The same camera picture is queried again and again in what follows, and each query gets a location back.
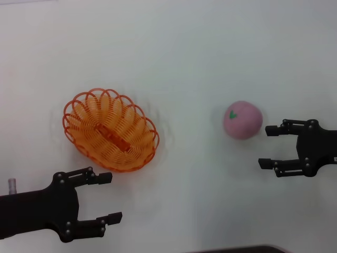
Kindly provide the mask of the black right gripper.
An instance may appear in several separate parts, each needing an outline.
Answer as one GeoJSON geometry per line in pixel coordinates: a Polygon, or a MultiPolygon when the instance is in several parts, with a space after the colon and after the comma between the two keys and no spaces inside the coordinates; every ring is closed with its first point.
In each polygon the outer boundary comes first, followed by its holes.
{"type": "Polygon", "coordinates": [[[261,169],[273,170],[277,177],[313,177],[328,164],[336,164],[336,131],[326,130],[318,120],[284,119],[280,126],[265,127],[267,136],[298,135],[296,150],[299,159],[258,159],[261,169]]]}

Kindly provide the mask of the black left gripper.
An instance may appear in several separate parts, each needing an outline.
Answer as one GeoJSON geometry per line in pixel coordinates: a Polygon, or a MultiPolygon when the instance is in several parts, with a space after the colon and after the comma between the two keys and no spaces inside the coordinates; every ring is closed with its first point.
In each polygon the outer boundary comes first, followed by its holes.
{"type": "Polygon", "coordinates": [[[62,242],[103,237],[107,226],[121,222],[122,213],[78,221],[75,188],[111,183],[112,178],[111,172],[96,174],[87,167],[54,174],[45,189],[1,196],[1,239],[43,229],[55,231],[62,242]]]}

